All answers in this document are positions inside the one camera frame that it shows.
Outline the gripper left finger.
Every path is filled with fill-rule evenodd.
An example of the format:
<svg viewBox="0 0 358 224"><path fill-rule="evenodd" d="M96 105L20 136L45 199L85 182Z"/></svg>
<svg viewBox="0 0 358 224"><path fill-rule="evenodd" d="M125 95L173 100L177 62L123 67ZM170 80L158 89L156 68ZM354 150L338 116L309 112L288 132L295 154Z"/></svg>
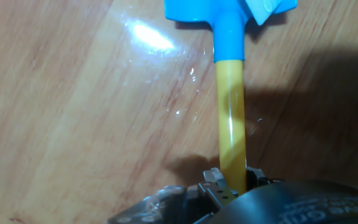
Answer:
<svg viewBox="0 0 358 224"><path fill-rule="evenodd" d="M221 171L214 167L203 172L204 182L198 184L201 201L211 209L222 209L238 198L238 191L230 189Z"/></svg>

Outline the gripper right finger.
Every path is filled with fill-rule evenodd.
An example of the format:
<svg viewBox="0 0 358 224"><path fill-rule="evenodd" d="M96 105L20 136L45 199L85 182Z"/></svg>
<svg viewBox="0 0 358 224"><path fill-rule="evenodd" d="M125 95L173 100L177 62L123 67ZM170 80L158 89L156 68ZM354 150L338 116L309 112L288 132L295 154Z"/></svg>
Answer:
<svg viewBox="0 0 358 224"><path fill-rule="evenodd" d="M268 178L265 176L261 169L247 167L246 171L247 190L252 190L254 188L268 184Z"/></svg>

